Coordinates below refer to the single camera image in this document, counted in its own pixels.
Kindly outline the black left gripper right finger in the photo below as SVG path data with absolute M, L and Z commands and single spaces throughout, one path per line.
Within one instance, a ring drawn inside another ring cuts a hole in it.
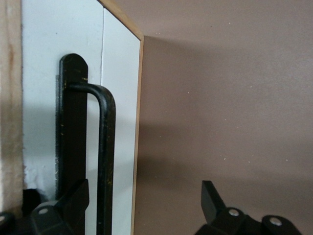
M 227 207 L 211 181 L 202 181 L 201 208 L 206 223 L 197 235 L 260 235 L 261 223 L 234 207 Z

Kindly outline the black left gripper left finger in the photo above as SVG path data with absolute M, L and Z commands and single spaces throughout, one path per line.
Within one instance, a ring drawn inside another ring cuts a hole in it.
M 89 182 L 78 180 L 58 201 L 40 204 L 30 216 L 34 235 L 74 235 L 89 205 Z

